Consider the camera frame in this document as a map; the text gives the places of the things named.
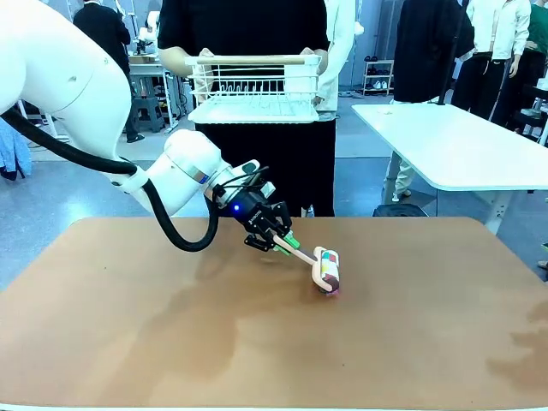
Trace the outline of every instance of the white shirt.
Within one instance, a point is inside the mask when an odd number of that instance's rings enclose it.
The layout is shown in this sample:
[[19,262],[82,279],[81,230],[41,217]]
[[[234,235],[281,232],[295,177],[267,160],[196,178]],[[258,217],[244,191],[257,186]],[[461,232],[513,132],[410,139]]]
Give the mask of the white shirt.
[[529,37],[529,0],[470,0],[467,14],[474,26],[477,52],[493,52],[494,60],[523,54]]
[[325,0],[327,8],[328,50],[327,69],[319,77],[318,96],[324,99],[318,111],[337,111],[339,74],[354,45],[356,19],[355,0]]

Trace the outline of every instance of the blue cloth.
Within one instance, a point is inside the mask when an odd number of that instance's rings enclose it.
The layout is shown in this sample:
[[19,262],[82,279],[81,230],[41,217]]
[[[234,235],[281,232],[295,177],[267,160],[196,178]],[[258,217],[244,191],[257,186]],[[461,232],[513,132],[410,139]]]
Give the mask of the blue cloth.
[[14,172],[17,171],[17,164],[25,176],[31,175],[33,162],[26,140],[0,118],[0,169]]

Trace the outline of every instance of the white wire basket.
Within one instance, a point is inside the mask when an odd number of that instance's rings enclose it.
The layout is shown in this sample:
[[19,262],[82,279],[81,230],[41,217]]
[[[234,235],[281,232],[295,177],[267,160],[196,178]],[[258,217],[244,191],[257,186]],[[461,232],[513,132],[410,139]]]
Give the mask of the white wire basket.
[[319,119],[320,56],[187,57],[199,124],[306,123]]

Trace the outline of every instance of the black pole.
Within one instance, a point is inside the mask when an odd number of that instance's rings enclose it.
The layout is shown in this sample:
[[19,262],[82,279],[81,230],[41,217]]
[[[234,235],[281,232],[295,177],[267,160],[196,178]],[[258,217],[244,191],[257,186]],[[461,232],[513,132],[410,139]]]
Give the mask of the black pole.
[[438,105],[445,105],[445,94],[447,94],[450,80],[453,75],[453,62],[455,61],[455,58],[456,58],[456,47],[458,46],[458,43],[459,43],[459,37],[461,37],[462,23],[464,22],[464,19],[466,18],[466,8],[468,7],[468,3],[470,3],[470,0],[462,0],[461,15],[459,16],[459,22],[456,26],[455,37],[453,38],[453,45],[451,47],[449,61],[447,62],[447,69],[446,69],[447,71],[445,72],[442,91],[439,94]]

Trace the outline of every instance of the shoe rack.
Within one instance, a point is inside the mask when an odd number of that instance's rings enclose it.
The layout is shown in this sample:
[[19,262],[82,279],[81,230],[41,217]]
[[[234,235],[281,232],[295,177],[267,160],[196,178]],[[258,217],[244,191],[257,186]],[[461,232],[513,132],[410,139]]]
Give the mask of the shoe rack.
[[[394,60],[378,60],[366,61],[366,71],[363,75],[363,93],[369,92],[383,93],[390,95],[394,91]],[[379,82],[381,88],[375,88],[375,84]],[[386,87],[382,87],[383,82],[386,82]]]

